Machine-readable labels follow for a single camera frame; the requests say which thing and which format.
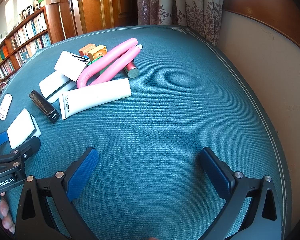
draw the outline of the metal cylinder end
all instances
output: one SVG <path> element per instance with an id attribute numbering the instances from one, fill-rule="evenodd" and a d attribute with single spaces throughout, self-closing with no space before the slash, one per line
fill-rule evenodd
<path id="1" fill-rule="evenodd" d="M 64 173 L 63 173 L 62 171 L 58 171 L 58 172 L 56 173 L 56 178 L 62 178 L 63 175 L 64 175 Z"/>
<path id="2" fill-rule="evenodd" d="M 271 182 L 272 178 L 269 175 L 266 175 L 265 180 L 268 181 L 268 182 Z"/>
<path id="3" fill-rule="evenodd" d="M 243 174 L 242 174 L 242 172 L 240 172 L 240 171 L 236 171 L 236 172 L 234 173 L 234 175 L 235 175 L 235 177 L 238 178 L 238 179 L 241 179 L 241 178 L 243 177 Z"/>
<path id="4" fill-rule="evenodd" d="M 33 176 L 32 176 L 32 175 L 30 175 L 30 176 L 27 177 L 27 181 L 30 182 L 30 181 L 32 181 L 32 180 L 33 180 Z"/>

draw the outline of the wooden bookshelf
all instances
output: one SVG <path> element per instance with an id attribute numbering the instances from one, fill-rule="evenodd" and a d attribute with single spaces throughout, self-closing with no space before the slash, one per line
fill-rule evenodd
<path id="1" fill-rule="evenodd" d="M 25 43 L 21 44 L 18 48 L 13 49 L 13 45 L 11 43 L 11 37 L 20 29 L 23 27 L 23 25 L 27 24 L 29 21 L 33 20 L 35 17 L 40 15 L 43 12 L 45 22 L 47 25 L 47 29 L 38 33 L 34 37 L 27 40 Z M 50 38 L 51 44 L 54 44 L 56 42 L 62 41 L 65 39 L 62 24 L 61 24 L 61 18 L 60 18 L 60 12 L 59 12 L 59 5 L 58 3 L 46 5 L 43 8 L 40 8 L 39 10 L 35 11 L 33 14 L 29 15 L 25 20 L 23 20 L 17 27 L 15 27 L 8 35 L 7 37 L 1 42 L 0 49 L 5 45 L 8 51 L 8 56 L 0 62 L 0 66 L 3 65 L 4 62 L 6 62 L 8 59 L 10 59 L 11 64 L 14 68 L 14 71 L 5 76 L 3 79 L 0 79 L 0 82 L 8 79 L 11 75 L 16 73 L 21 67 L 18 64 L 18 61 L 16 59 L 15 54 L 18 50 L 23 48 L 24 46 L 28 45 L 32 41 L 36 40 L 40 36 L 44 34 L 48 34 Z"/>

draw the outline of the curtain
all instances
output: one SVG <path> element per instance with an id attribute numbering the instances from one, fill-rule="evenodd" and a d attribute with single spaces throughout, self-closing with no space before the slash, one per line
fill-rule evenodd
<path id="1" fill-rule="evenodd" d="M 217 45 L 223 0 L 138 0 L 139 25 L 188 26 Z"/>

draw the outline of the orange toy block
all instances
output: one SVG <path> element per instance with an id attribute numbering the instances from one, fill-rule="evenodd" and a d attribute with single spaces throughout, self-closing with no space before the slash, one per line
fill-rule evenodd
<path id="1" fill-rule="evenodd" d="M 95 48 L 96 45 L 95 44 L 88 44 L 86 46 L 84 46 L 83 48 L 79 49 L 79 54 L 80 56 L 84 56 L 87 55 L 88 56 L 88 51 L 92 50 L 93 48 Z"/>
<path id="2" fill-rule="evenodd" d="M 88 57 L 91 61 L 105 54 L 107 54 L 107 47 L 105 45 L 99 45 L 88 51 Z"/>

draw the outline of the white cosmetic tube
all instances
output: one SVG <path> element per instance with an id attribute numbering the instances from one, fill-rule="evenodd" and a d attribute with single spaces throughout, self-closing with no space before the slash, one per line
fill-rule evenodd
<path id="1" fill-rule="evenodd" d="M 59 98 L 62 119 L 120 98 L 131 96 L 127 78 L 63 92 Z"/>

